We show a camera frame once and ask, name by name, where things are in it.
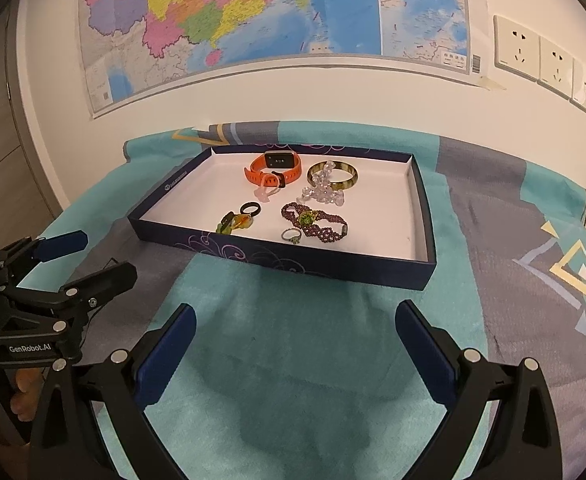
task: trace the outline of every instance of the blanket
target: blanket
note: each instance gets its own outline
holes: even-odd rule
[[[413,153],[438,263],[423,291],[265,269],[141,242],[127,213],[176,166],[211,145],[330,144]],[[410,298],[433,326],[487,359],[540,362],[560,427],[564,478],[586,466],[586,191],[521,158],[430,134],[323,122],[214,124],[134,139],[126,163],[44,232],[82,229],[85,251],[23,282],[57,290],[111,261],[135,287],[91,320],[84,362],[130,349],[180,303],[198,331],[146,416],[192,480],[401,478],[444,415],[395,333]],[[487,406],[457,472],[466,478]],[[106,409],[98,420],[119,473],[136,478]]]

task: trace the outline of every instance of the red beaded bracelet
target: red beaded bracelet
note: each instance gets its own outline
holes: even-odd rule
[[[317,236],[324,243],[336,242],[346,236],[349,226],[344,218],[338,215],[329,215],[324,211],[312,210],[308,205],[291,202],[282,208],[282,216],[290,221],[295,227],[302,230],[306,236]],[[342,224],[342,233],[333,231],[330,227],[320,227],[315,222],[326,220],[336,224]]]

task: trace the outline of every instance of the silver ring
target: silver ring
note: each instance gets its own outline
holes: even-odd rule
[[[286,238],[285,235],[286,233],[297,233],[295,236]],[[299,229],[296,229],[294,227],[289,227],[286,231],[284,231],[281,234],[281,238],[282,240],[284,240],[285,242],[291,242],[293,245],[297,245],[299,243],[299,241],[302,239],[302,231],[300,231]]]

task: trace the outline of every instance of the bracelet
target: bracelet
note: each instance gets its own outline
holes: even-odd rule
[[[313,180],[313,174],[317,173],[320,170],[325,169],[325,165],[329,165],[329,171],[333,170],[334,168],[336,170],[342,170],[342,171],[346,171],[347,173],[351,173],[352,177],[349,178],[348,180],[342,180],[342,182],[331,182],[330,186],[331,189],[333,189],[334,191],[339,191],[340,189],[344,190],[344,189],[349,189],[350,187],[355,186],[355,183],[358,182],[358,170],[356,170],[355,168],[353,168],[352,165],[347,164],[346,162],[340,162],[339,160],[325,160],[324,162],[318,162],[317,164],[314,164],[313,166],[311,166],[310,168],[308,168],[308,172],[307,172],[307,180],[308,183],[311,186],[316,186],[317,182]]]
[[[312,210],[308,205],[291,202],[282,208],[282,216],[295,227],[301,229],[306,236],[317,236],[324,243],[336,242],[344,238],[349,230],[344,218],[338,215],[329,215],[324,211]],[[326,220],[342,224],[342,233],[333,231],[330,227],[320,227],[315,224],[318,220]]]

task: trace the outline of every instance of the wall socket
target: wall socket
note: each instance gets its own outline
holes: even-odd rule
[[[569,99],[573,83],[573,56],[547,38],[540,38],[540,79],[547,88]]]
[[[518,23],[495,16],[496,66],[533,80],[540,77],[540,37]]]

